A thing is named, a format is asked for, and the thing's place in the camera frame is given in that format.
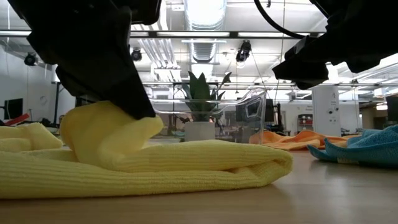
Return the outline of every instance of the wooden table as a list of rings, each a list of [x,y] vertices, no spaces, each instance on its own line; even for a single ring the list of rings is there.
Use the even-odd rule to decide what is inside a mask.
[[[0,223],[398,223],[398,171],[294,157],[290,175],[260,189],[3,200]]]

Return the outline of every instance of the white plant pot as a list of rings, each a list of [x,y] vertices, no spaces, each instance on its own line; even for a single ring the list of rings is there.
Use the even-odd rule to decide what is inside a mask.
[[[185,141],[202,141],[215,139],[215,124],[211,122],[185,123]]]

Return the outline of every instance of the security camera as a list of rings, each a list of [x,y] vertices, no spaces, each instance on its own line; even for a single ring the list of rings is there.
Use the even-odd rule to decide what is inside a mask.
[[[236,54],[236,62],[245,62],[246,59],[250,56],[251,44],[249,40],[244,40],[241,48],[238,50]]]
[[[28,53],[24,60],[27,66],[36,66],[39,63],[39,58],[36,53]]]
[[[141,49],[139,47],[134,47],[131,52],[131,58],[133,62],[139,62],[142,59]]]

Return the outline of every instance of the clear plastic container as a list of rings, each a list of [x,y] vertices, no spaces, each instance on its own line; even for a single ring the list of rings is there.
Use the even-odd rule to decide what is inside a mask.
[[[263,88],[251,90],[240,100],[150,100],[165,124],[154,136],[156,139],[262,142],[262,134],[258,133],[264,130],[266,91]]]

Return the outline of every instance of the potted plant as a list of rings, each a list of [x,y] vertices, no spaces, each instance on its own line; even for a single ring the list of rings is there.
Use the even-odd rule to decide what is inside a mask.
[[[221,112],[215,113],[218,110],[217,103],[209,103],[206,100],[221,100],[225,91],[219,93],[221,87],[231,82],[229,77],[231,72],[227,73],[221,82],[221,85],[210,91],[210,86],[206,82],[205,74],[201,74],[197,78],[192,72],[188,72],[190,81],[189,84],[183,83],[182,89],[185,92],[185,99],[192,100],[185,102],[192,113],[193,122],[185,124],[185,140],[199,141],[209,140],[215,138],[215,123],[210,122],[210,119],[219,119]]]

